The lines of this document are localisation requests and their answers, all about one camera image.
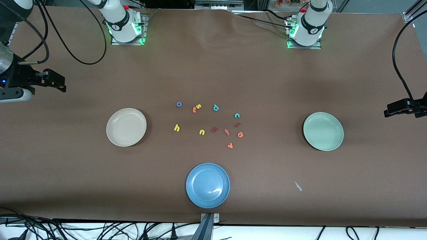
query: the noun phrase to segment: white plate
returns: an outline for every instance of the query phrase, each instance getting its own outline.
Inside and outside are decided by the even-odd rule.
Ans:
[[[344,139],[344,129],[337,118],[325,112],[316,112],[304,122],[304,136],[307,142],[321,151],[337,149]]]
[[[107,123],[107,137],[117,146],[132,146],[139,142],[147,130],[147,120],[134,108],[118,110]]]

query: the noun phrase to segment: blue plate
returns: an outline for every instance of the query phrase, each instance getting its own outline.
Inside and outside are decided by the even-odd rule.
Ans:
[[[190,200],[201,208],[221,205],[230,192],[230,179],[225,170],[213,163],[203,163],[191,170],[186,183]]]

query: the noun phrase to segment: metal post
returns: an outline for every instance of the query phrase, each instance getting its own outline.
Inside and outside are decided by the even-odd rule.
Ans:
[[[418,0],[406,12],[403,12],[403,20],[405,22],[413,19],[418,12],[427,4],[427,0]]]
[[[214,230],[214,214],[205,214],[191,240],[211,240]]]

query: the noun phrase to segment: white floor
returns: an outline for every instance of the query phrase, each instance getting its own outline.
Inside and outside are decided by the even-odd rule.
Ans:
[[[124,223],[120,227],[124,227],[129,223]],[[104,226],[103,223],[74,223],[64,224],[69,228],[101,228]],[[138,223],[137,227],[139,230],[139,236],[141,235],[145,224]],[[182,228],[177,228],[176,233],[178,236],[188,236],[194,234],[197,229],[197,224],[189,225]],[[153,228],[149,232],[149,238],[155,239],[164,232],[170,230],[172,224],[163,223]],[[212,240],[224,240],[230,238],[230,240],[315,240],[322,227],[268,227],[268,226],[220,226],[215,227],[213,231]],[[355,228],[360,240],[373,240],[376,232],[376,228]],[[12,237],[19,237],[24,231],[24,228],[18,227],[6,227],[5,225],[0,226],[0,240],[7,240]],[[79,240],[96,240],[101,229],[93,231],[69,231],[70,234],[75,236]],[[136,238],[137,229],[135,226],[128,227],[124,230],[129,234],[131,238]],[[110,236],[115,234],[117,231],[111,231],[108,235],[104,236],[103,239],[108,239]],[[356,239],[353,233],[350,231],[350,236]],[[163,239],[170,238],[170,233],[164,235]],[[114,240],[127,240],[125,235],[117,235],[113,238]],[[427,229],[425,228],[380,228],[377,240],[426,240]],[[26,240],[36,240],[35,235],[32,233],[27,234]],[[345,227],[326,227],[320,240],[350,240],[348,238]]]

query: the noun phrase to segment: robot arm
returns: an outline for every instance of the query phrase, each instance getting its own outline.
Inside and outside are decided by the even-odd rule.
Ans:
[[[292,18],[297,19],[295,30],[289,37],[302,46],[312,46],[322,37],[325,22],[332,12],[331,0],[311,0],[306,12],[300,12]]]
[[[88,0],[101,11],[107,21],[111,35],[122,43],[127,43],[141,35],[139,24],[141,13],[124,7],[120,0]]]

